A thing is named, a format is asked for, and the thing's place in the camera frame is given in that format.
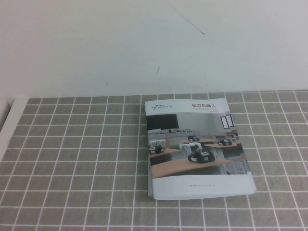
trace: wooden desk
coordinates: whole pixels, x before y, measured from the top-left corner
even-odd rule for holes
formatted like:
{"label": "wooden desk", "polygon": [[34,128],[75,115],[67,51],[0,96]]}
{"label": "wooden desk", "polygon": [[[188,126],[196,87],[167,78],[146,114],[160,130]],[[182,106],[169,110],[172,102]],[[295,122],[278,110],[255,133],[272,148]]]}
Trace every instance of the wooden desk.
{"label": "wooden desk", "polygon": [[172,149],[172,148],[166,148],[162,153],[150,154],[150,158],[157,157],[157,156],[160,156],[160,155],[172,154],[172,153],[180,153],[180,150]]}
{"label": "wooden desk", "polygon": [[175,173],[180,173],[193,169],[200,169],[204,167],[219,166],[231,163],[230,160],[216,158],[213,162],[208,162],[200,164],[197,162],[191,162],[187,158],[180,160],[172,160],[164,162],[158,165],[153,165],[152,168],[152,178],[166,177]]}

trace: table surface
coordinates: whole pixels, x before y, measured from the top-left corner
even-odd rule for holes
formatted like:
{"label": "table surface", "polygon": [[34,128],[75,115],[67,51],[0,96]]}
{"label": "table surface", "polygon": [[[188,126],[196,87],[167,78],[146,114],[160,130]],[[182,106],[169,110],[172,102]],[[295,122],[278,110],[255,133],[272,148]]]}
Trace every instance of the table surface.
{"label": "table surface", "polygon": [[[149,198],[144,102],[225,96],[257,192]],[[307,102],[308,90],[30,99],[0,163],[0,230],[307,230]]]}

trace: wall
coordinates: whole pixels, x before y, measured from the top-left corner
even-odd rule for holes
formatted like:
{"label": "wall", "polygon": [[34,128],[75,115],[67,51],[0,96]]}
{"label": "wall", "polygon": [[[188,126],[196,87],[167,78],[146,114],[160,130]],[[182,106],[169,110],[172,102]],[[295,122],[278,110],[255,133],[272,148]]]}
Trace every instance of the wall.
{"label": "wall", "polygon": [[2,0],[0,97],[308,88],[306,0]]}

